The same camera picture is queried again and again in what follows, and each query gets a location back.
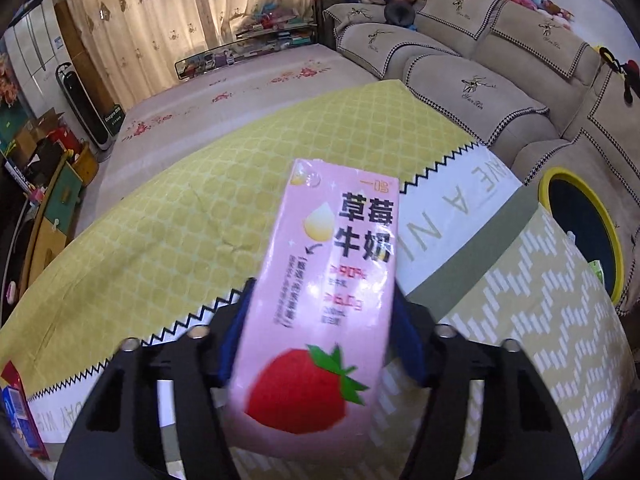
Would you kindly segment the yellow rimmed black bin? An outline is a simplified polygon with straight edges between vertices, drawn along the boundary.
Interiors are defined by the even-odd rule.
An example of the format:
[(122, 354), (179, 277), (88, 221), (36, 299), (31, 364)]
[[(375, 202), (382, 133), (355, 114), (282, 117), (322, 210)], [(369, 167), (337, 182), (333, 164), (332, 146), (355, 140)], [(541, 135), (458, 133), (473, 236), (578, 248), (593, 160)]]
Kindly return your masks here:
[(623, 249), (600, 197), (574, 172), (552, 167), (538, 182), (538, 200), (565, 232), (574, 235), (574, 244), (585, 259), (600, 264), (601, 282), (616, 304), (624, 289)]

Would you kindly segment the patterned tablecloth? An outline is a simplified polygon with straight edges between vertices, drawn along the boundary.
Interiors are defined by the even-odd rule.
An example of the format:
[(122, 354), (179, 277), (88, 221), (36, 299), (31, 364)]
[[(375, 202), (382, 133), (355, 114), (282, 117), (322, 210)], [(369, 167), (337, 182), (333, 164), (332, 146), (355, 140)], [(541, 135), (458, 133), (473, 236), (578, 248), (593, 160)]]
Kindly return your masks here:
[(531, 188), (487, 148), (384, 80), (250, 122), (140, 186), (73, 240), (1, 332), (36, 428), (58, 457), (117, 344), (220, 320), (267, 253), (296, 159), (400, 183), (396, 275), (474, 341), (518, 340), (582, 468), (620, 426), (634, 366), (600, 281)]

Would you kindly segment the black tower fan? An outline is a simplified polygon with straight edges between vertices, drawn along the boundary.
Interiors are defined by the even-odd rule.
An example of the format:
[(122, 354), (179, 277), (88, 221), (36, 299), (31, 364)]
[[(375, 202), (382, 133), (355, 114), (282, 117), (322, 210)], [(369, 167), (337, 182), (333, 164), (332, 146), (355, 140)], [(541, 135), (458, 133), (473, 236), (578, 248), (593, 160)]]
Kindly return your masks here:
[(60, 64), (55, 70), (55, 77), (78, 122), (94, 146), (102, 153), (107, 152), (113, 144), (110, 130), (94, 106), (73, 64)]

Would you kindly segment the beige curtains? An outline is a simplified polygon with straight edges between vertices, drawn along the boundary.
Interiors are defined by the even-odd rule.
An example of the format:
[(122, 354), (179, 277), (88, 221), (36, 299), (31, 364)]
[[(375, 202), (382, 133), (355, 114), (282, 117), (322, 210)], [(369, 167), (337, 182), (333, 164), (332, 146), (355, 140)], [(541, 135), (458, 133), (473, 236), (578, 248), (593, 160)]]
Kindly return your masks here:
[(267, 3), (306, 14), (310, 0), (62, 0), (111, 97), (131, 108), (172, 86), (175, 62), (229, 42)]

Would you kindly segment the wooden tv cabinet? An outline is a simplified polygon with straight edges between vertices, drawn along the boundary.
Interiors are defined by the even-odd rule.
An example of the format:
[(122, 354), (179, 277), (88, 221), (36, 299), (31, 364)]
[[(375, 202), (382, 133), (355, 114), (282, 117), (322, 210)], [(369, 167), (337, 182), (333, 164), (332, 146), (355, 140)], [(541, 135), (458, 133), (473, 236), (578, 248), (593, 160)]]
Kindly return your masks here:
[(1, 241), (1, 322), (26, 290), (72, 240), (72, 224), (84, 185), (64, 153), (39, 203), (18, 202)]

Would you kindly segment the pink strawberry milk carton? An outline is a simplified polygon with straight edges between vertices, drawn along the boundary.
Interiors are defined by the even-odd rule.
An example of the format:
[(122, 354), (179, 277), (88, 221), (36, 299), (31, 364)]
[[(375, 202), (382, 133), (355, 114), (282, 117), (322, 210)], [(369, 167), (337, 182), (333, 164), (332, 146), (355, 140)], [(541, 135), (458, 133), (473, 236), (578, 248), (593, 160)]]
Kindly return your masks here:
[(243, 324), (224, 428), (285, 460), (358, 460), (395, 288), (399, 183), (294, 162)]

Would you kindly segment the red and blue box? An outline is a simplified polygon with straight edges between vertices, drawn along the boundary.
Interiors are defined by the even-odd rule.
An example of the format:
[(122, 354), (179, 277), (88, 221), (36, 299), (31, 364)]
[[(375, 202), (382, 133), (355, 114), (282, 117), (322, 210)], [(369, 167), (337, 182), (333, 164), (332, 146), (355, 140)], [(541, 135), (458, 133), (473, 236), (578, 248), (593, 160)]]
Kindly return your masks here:
[(26, 400), (21, 375), (12, 361), (6, 362), (3, 367), (1, 381), (1, 401), (9, 416), (14, 436), (24, 445), (29, 455), (48, 460), (49, 455)]

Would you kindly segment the beige sofa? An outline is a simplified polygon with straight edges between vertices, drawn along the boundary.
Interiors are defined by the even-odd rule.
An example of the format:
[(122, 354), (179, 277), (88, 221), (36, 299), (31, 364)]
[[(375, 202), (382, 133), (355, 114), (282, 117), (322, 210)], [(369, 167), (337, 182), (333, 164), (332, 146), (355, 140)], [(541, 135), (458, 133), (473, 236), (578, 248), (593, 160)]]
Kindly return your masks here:
[(397, 79), (523, 182), (552, 167), (600, 197), (622, 244), (622, 299), (639, 302), (639, 100), (613, 65), (551, 18), (508, 0), (416, 0), (391, 23), (379, 4), (334, 2), (322, 42), (373, 76)]

